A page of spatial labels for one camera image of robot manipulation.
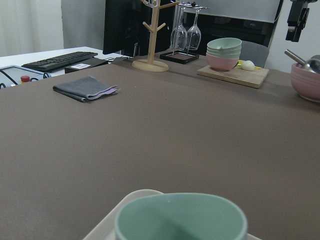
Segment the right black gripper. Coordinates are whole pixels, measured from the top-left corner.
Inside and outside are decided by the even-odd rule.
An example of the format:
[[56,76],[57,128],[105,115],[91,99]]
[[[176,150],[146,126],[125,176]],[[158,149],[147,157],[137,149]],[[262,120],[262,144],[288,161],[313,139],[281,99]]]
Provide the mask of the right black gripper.
[[287,19],[288,29],[285,39],[291,42],[298,42],[300,40],[301,32],[306,25],[310,1],[292,0],[291,2],[292,4]]

